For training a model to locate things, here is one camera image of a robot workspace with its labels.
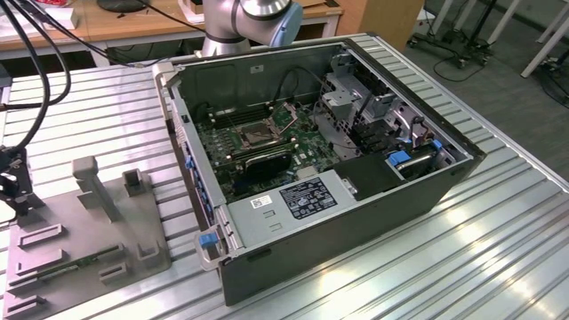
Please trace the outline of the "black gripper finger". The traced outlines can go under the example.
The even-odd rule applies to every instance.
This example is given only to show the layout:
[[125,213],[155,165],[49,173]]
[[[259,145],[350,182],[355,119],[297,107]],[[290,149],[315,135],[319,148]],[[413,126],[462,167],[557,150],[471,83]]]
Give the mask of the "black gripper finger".
[[1,200],[14,210],[16,217],[28,214],[30,184],[28,178],[10,175],[1,176]]
[[29,173],[26,150],[17,150],[14,147],[1,146],[1,176],[10,175],[18,178],[28,178],[30,184],[30,193],[28,195],[28,202],[32,209],[44,206],[42,200],[33,192],[32,177]]

